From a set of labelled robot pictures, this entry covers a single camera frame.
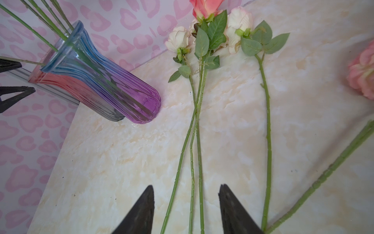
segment marble surface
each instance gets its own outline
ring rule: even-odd
[[[272,109],[272,223],[374,118],[374,102],[345,80],[347,64],[374,38],[374,1],[257,0],[246,8],[255,24],[266,19],[274,35],[291,32],[285,47],[264,62]],[[241,51],[218,53],[222,67],[208,73],[200,116],[207,234],[223,232],[223,183],[259,224],[266,179],[257,61]],[[134,70],[162,97],[152,122],[110,122],[79,106],[28,234],[109,234],[149,184],[155,191],[152,233],[160,232],[193,111],[188,80],[167,83],[178,67],[172,56],[166,52]],[[273,233],[372,233],[373,156],[374,136]],[[190,186],[187,150],[166,233],[187,233]]]

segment artificial flower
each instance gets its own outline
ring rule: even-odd
[[[191,33],[185,27],[175,27],[169,34],[169,39],[165,41],[165,46],[168,50],[176,53],[179,48],[188,47],[188,38],[190,36]]]
[[[193,5],[193,16],[196,19],[208,19],[211,14],[217,15],[218,7],[223,0],[190,0]]]
[[[229,52],[235,54],[240,45],[240,35],[236,30],[240,29],[243,32],[253,26],[252,14],[243,7],[239,6],[231,10],[227,17],[226,37],[229,39]]]
[[[349,85],[374,100],[374,41],[349,65]]]

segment rose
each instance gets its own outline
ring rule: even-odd
[[[165,41],[165,46],[168,50],[177,53],[179,48],[185,49],[189,46],[188,38],[190,36],[191,33],[185,27],[175,27],[169,34],[169,39]]]
[[[222,2],[223,0],[190,0],[193,5],[192,14],[199,21],[208,19],[211,14],[219,13],[217,9]]]
[[[248,28],[251,29],[252,26],[253,18],[250,12],[241,6],[231,10],[231,13],[227,17],[226,30],[230,54],[235,54],[239,49],[241,35],[238,34],[238,30],[244,33],[245,30]]]
[[[374,100],[374,41],[348,67],[349,85]]]

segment glass vase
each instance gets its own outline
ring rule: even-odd
[[[52,73],[44,73],[40,71],[40,66],[37,65],[29,76],[30,83],[41,83],[45,85],[54,85],[70,93],[73,97],[78,99],[84,105],[91,108],[93,111],[102,117],[111,121],[120,121],[124,116],[119,113],[114,107],[109,105],[102,97],[92,91],[82,81],[62,75],[55,75]]]
[[[83,23],[73,25],[67,41],[60,39],[43,61],[41,71],[76,78],[134,123],[154,119],[161,107],[157,90],[101,55]]]

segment beige marble board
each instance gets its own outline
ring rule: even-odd
[[[374,38],[374,1],[257,0],[246,8],[255,24],[266,19],[274,35],[291,32],[286,46],[264,62],[272,97],[274,222],[374,118],[374,101],[345,80],[349,61]],[[223,233],[220,184],[230,186],[258,224],[265,194],[258,64],[241,51],[219,54],[222,67],[208,74],[200,121],[207,234]],[[167,83],[178,67],[172,56],[166,52],[134,70],[162,97],[152,122],[110,122],[79,106],[28,234],[109,234],[149,184],[155,191],[152,233],[160,232],[193,111],[188,80]],[[186,157],[168,234],[188,231],[188,150]],[[373,178],[374,136],[274,233],[372,233]],[[194,233],[200,233],[195,208]]]

